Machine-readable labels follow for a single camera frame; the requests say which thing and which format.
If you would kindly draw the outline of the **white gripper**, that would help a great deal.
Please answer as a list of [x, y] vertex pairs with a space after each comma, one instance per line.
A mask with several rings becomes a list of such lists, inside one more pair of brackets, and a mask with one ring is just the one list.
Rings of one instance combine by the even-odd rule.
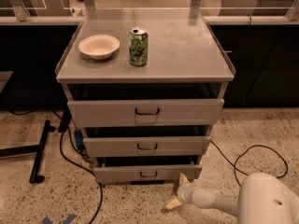
[[179, 174], [179, 184], [177, 196], [174, 195], [165, 204], [167, 210], [181, 206], [181, 202], [194, 204], [199, 208], [211, 208], [216, 201], [217, 195], [209, 189], [201, 188], [193, 183], [188, 183], [187, 176]]

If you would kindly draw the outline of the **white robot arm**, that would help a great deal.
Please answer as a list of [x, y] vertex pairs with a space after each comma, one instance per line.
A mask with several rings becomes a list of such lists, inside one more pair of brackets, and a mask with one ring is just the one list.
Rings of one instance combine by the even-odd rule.
[[237, 196], [202, 188], [180, 174], [177, 194], [165, 208], [170, 210], [184, 203], [220, 210], [237, 217], [237, 224], [299, 224], [299, 197], [266, 173], [248, 175]]

